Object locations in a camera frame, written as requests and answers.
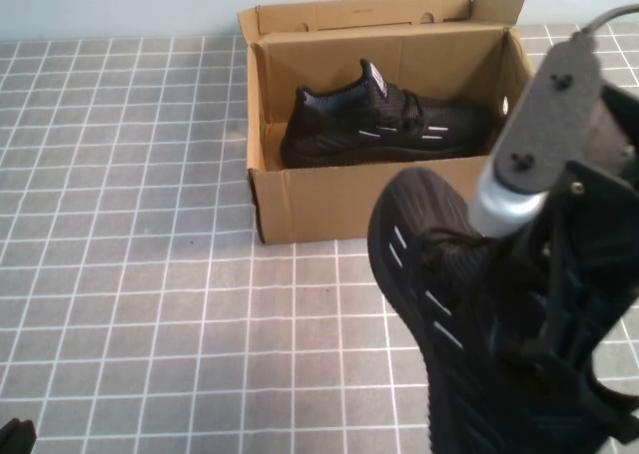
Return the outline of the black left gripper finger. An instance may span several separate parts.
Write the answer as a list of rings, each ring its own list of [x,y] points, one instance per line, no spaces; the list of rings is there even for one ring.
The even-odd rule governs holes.
[[[31,454],[37,440],[35,426],[32,420],[25,420],[18,428],[18,453]]]
[[[15,442],[20,440],[16,437],[19,433],[19,420],[11,420],[1,428],[1,454],[13,453],[16,450]]]

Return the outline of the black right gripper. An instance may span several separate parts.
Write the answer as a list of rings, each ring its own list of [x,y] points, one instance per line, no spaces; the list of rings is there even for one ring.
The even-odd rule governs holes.
[[[508,361],[590,369],[600,341],[600,289],[575,257],[638,255],[638,98],[602,89],[576,156],[553,187],[553,228],[527,227],[508,253]],[[597,378],[638,395],[638,299],[594,354]]]

